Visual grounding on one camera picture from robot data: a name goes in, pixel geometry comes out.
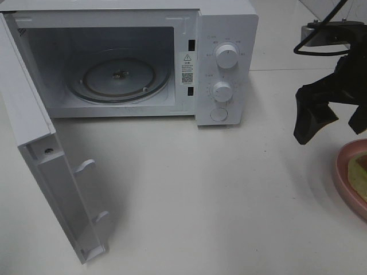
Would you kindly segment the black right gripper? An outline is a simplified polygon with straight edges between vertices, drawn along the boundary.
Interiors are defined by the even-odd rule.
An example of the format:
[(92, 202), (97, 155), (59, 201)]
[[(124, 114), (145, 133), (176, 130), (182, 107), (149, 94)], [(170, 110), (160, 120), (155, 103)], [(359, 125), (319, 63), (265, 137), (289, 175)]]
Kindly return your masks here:
[(329, 102), (357, 108), (348, 121), (359, 135), (366, 131), (366, 53), (350, 53), (337, 62), (333, 73), (298, 89), (294, 137), (307, 144), (323, 127), (338, 120)]

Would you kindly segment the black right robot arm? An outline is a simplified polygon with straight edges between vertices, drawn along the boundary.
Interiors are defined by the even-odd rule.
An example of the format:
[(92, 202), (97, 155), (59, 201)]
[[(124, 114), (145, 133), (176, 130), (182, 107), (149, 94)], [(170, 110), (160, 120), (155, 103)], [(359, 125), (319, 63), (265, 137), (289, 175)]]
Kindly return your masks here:
[(356, 133), (366, 130), (366, 25), (357, 21), (339, 21), (322, 26), (311, 22), (302, 27), (306, 46), (348, 44), (330, 75), (298, 89), (294, 136), (306, 144), (324, 126), (338, 120), (330, 103), (357, 107), (348, 124)]

